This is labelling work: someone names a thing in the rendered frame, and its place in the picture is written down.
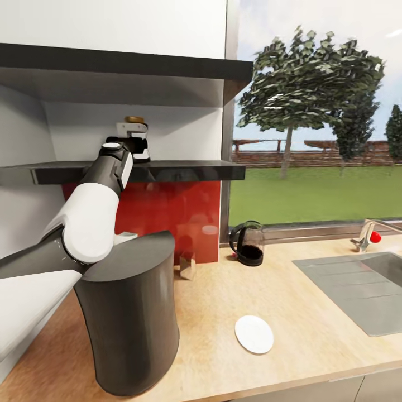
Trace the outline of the electric kettle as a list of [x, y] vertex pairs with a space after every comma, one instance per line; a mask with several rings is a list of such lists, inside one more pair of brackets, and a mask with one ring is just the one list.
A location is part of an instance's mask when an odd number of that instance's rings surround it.
[[[229, 236], [229, 245], [237, 256], [238, 261], [247, 266], [259, 266], [264, 259], [264, 233], [263, 224], [256, 221], [248, 221], [237, 225]], [[237, 247], [233, 240], [237, 232], [240, 232]]]

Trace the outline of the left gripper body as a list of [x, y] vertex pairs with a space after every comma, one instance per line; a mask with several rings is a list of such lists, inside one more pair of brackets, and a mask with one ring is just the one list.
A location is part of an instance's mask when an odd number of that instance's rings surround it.
[[143, 140], [141, 137], [129, 137], [129, 138], [118, 138], [118, 137], [108, 137], [106, 142], [118, 142], [122, 141], [127, 143], [133, 154], [143, 154]]

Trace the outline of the bottle of coffee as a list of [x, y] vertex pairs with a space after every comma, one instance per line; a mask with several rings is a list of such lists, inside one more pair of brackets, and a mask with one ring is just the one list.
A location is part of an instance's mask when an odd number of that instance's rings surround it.
[[[144, 124], [143, 118], [140, 118], [140, 117], [125, 117], [124, 122]], [[141, 137], [142, 139], [145, 139], [147, 137], [147, 132], [145, 132], [145, 133], [128, 133], [128, 134], [129, 134], [129, 137]], [[151, 161], [147, 149], [145, 149], [143, 151], [143, 154], [132, 154], [132, 160], [133, 160], [134, 164]]]

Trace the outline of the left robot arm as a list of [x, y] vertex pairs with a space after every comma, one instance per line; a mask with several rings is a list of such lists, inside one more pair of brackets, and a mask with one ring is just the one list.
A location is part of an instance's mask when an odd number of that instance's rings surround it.
[[0, 259], [0, 363], [27, 337], [85, 272], [111, 251], [121, 198], [143, 154], [147, 125], [117, 122], [92, 167], [37, 245]]

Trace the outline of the paper coffee filter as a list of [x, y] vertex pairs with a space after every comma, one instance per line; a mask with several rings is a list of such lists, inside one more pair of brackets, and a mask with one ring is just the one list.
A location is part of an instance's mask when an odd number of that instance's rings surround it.
[[132, 238], [138, 237], [137, 233], [122, 232], [119, 235], [114, 235], [113, 246], [117, 246], [124, 241], [131, 240]]

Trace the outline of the saucer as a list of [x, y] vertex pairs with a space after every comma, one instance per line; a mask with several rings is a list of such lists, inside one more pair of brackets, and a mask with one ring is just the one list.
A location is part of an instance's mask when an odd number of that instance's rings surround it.
[[270, 326], [254, 315], [240, 317], [235, 332], [240, 343], [254, 353], [269, 351], [274, 342]]

